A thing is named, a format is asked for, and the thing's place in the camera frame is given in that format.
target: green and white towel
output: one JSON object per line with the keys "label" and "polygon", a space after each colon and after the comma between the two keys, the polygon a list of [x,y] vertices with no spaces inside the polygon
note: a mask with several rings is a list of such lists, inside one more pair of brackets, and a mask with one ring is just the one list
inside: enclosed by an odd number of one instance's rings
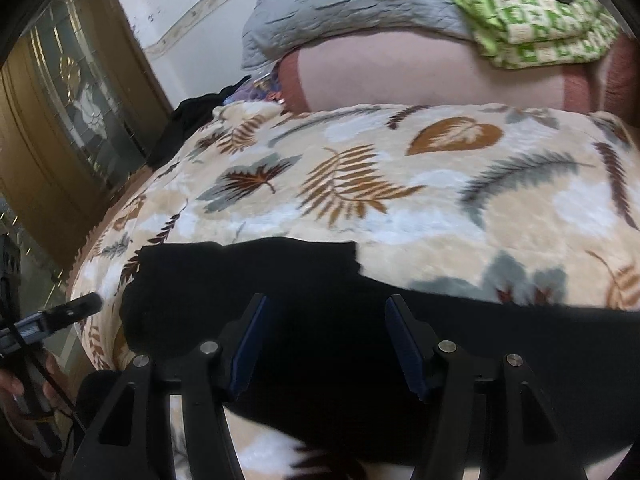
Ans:
{"label": "green and white towel", "polygon": [[597,0],[454,0],[467,14],[483,56],[526,68],[600,59],[618,24]]}

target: decorative glass window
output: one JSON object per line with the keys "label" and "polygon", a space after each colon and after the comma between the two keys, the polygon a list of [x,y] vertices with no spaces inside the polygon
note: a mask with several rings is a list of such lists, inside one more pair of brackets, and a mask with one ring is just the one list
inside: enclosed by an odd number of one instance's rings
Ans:
{"label": "decorative glass window", "polygon": [[145,162],[82,30],[77,0],[53,0],[28,31],[36,72],[69,142],[108,190]]}

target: person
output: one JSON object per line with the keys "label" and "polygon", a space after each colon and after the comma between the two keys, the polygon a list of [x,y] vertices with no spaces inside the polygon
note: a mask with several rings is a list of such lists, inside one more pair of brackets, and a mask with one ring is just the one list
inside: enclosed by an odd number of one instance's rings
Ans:
{"label": "person", "polygon": [[[47,353],[47,371],[67,395],[68,377],[58,366],[53,354]],[[45,382],[42,391],[50,405],[63,413],[68,409],[53,387]],[[24,393],[24,385],[10,371],[0,368],[0,462],[2,478],[49,480],[59,471],[60,458],[42,456],[31,439],[33,423],[19,413],[14,396]]]}

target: wall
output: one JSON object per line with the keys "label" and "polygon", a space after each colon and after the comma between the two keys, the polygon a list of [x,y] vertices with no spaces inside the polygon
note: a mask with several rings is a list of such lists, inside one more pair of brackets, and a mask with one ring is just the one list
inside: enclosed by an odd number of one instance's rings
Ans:
{"label": "wall", "polygon": [[257,0],[120,0],[170,103],[236,83],[242,28]]}

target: hand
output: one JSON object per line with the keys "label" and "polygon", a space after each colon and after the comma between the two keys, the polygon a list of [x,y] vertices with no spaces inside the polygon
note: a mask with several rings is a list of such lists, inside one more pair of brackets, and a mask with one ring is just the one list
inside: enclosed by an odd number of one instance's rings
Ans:
{"label": "hand", "polygon": [[[59,386],[68,394],[68,377],[62,370],[60,370],[55,357],[53,357],[53,355],[49,352],[47,352],[47,361],[45,367],[47,369],[47,372],[51,374],[53,380],[55,380],[56,383],[59,384]],[[12,396],[21,396],[24,394],[24,385],[16,376],[14,376],[8,370],[0,370],[0,391],[2,390],[4,390],[8,394],[11,394]],[[64,401],[60,398],[60,396],[48,382],[45,382],[43,384],[42,392],[53,408],[57,408],[65,412],[68,411],[68,408],[65,409],[66,404],[64,403]]]}

